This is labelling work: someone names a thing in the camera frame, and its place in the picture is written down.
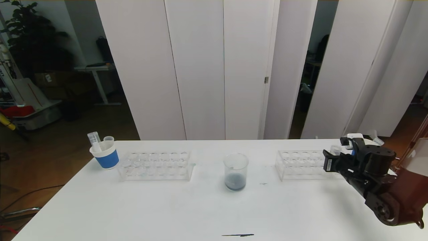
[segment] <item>glass beaker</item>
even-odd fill
[[[247,183],[248,158],[241,153],[232,153],[224,158],[224,184],[232,191],[244,189]]]

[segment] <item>white machine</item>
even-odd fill
[[[21,130],[35,130],[61,118],[58,109],[60,100],[50,101],[29,78],[17,78],[6,45],[0,40],[0,78],[14,100],[13,105],[34,108],[35,112],[25,117],[14,117]]]

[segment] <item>small plastic cup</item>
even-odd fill
[[[117,156],[116,147],[114,146],[113,141],[103,141],[100,142],[101,150],[100,152],[95,152],[93,147],[89,149],[89,152],[95,157],[101,167],[105,170],[113,169],[116,164],[119,162],[119,157]]]
[[[224,158],[224,184],[231,191],[241,191],[247,184],[248,158],[232,153]]]
[[[104,137],[104,141],[114,141],[114,137],[106,136],[106,137]]]

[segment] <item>blue label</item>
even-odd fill
[[[98,163],[102,166],[102,168],[111,168],[116,166],[119,162],[119,157],[117,156],[117,151],[114,150],[110,155],[105,157],[96,157],[95,158]]]

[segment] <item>black bag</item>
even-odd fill
[[[113,56],[111,55],[110,47],[108,46],[107,39],[104,38],[103,36],[99,36],[96,43],[103,57],[103,61],[113,63]]]

